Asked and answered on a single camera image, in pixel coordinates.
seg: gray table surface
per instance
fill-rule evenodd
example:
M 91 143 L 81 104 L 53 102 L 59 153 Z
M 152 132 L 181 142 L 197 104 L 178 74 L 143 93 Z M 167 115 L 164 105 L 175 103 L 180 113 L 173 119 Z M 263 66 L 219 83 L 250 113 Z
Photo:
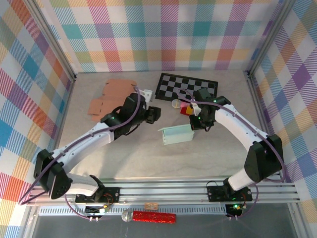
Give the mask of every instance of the gray table surface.
M 251 123 L 260 123 L 240 70 L 174 71 L 177 75 L 218 81 L 218 96 L 227 97 Z M 120 72 L 79 74 L 74 85 L 60 146 L 73 141 L 96 123 L 87 115 L 90 101 L 102 94 L 110 78 L 133 79 L 140 89 L 155 91 L 161 72 Z M 240 170 L 247 151 L 222 125 L 216 123 L 210 132 L 196 131 L 193 141 L 163 145 L 163 127 L 189 124 L 187 116 L 174 109 L 171 102 L 154 99 L 151 106 L 162 109 L 155 124 L 143 123 L 134 133 L 122 136 L 90 154 L 72 173 L 96 175 L 99 178 L 139 177 L 209 177 L 229 176 Z

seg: red cylinder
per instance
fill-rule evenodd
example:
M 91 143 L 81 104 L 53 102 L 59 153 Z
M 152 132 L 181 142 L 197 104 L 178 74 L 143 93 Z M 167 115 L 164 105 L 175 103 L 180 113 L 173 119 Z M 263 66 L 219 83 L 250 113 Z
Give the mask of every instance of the red cylinder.
M 132 220 L 136 222 L 176 223 L 176 214 L 161 212 L 133 211 Z

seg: small wooden block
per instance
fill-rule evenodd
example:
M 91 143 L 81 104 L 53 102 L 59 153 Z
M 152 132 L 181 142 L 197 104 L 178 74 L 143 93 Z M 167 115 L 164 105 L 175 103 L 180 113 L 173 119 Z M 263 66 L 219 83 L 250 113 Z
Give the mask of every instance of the small wooden block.
M 182 108 L 182 109 L 180 110 L 180 113 L 183 114 L 183 115 L 189 116 L 189 115 L 186 113 L 186 110 L 187 110 L 187 108 Z
M 187 109 L 186 109 L 186 114 L 192 115 L 193 112 L 194 112 L 194 109 L 192 109 L 190 106 L 188 106 Z
M 159 209 L 159 204 L 158 203 L 145 203 L 144 204 L 144 209 L 145 210 L 153 210 L 153 211 L 157 211 Z

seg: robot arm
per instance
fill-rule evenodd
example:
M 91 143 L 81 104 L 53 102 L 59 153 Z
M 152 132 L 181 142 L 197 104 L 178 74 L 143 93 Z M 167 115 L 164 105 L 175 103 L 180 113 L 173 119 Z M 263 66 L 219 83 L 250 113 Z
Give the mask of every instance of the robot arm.
M 73 142 L 51 153 L 47 150 L 38 153 L 34 170 L 35 179 L 50 162 L 56 160 L 39 180 L 51 199 L 65 194 L 82 194 L 97 200 L 103 195 L 105 187 L 95 176 L 84 177 L 69 172 L 97 148 L 131 133 L 130 129 L 133 126 L 139 126 L 144 121 L 153 124 L 159 119 L 160 108 L 148 106 L 152 92 L 140 90 L 140 95 L 138 109 L 138 95 L 133 93 L 126 98 L 122 107 L 105 115 L 101 122 Z
M 214 122 L 218 122 L 226 127 L 248 151 L 244 167 L 224 181 L 223 190 L 227 197 L 282 169 L 281 163 L 274 152 L 261 139 L 261 137 L 266 138 L 283 159 L 282 141 L 277 135 L 269 136 L 256 128 L 239 114 L 230 101 L 223 96 L 212 98 L 207 89 L 201 89 L 194 93 L 194 97 L 198 102 L 213 102 L 221 105 L 222 108 L 205 104 L 198 105 L 199 113 L 190 116 L 192 129 L 209 131 L 209 127 L 213 126 Z M 233 111 L 234 114 L 230 114 L 226 109 Z

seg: cardboard flap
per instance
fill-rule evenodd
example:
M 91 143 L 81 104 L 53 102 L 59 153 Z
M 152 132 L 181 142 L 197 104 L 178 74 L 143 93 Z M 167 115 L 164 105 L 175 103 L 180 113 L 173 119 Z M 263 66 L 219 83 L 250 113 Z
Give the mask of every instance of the cardboard flap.
M 90 102 L 88 109 L 88 115 L 99 115 L 101 112 L 101 107 L 104 104 L 104 100 L 96 98 Z
M 103 95 L 127 97 L 134 93 L 136 82 L 133 80 L 110 79 L 103 89 Z
M 106 85 L 110 84 L 110 83 L 120 83 L 120 84 L 126 83 L 126 84 L 130 84 L 130 85 L 133 85 L 133 86 L 137 85 L 137 82 L 134 81 L 134 80 L 131 80 L 131 79 L 119 79 L 119 78 L 108 79 L 107 82 L 106 82 Z
M 103 101 L 103 104 L 101 106 L 99 106 L 99 104 L 97 106 L 98 110 L 96 110 L 96 114 L 93 114 L 92 116 L 92 120 L 93 121 L 100 121 L 101 118 L 103 118 L 105 115 L 111 113 L 116 107 L 120 107 L 123 105 L 124 103 L 124 99 L 121 100 L 114 100 L 114 101 Z
M 116 100 L 119 100 L 122 102 L 122 105 L 125 101 L 125 99 L 127 98 L 127 96 L 125 97 L 117 97 L 117 96 L 109 96 L 109 95 L 102 95 L 101 97 L 98 97 L 99 99 L 101 100 L 104 100 L 104 101 L 116 101 Z

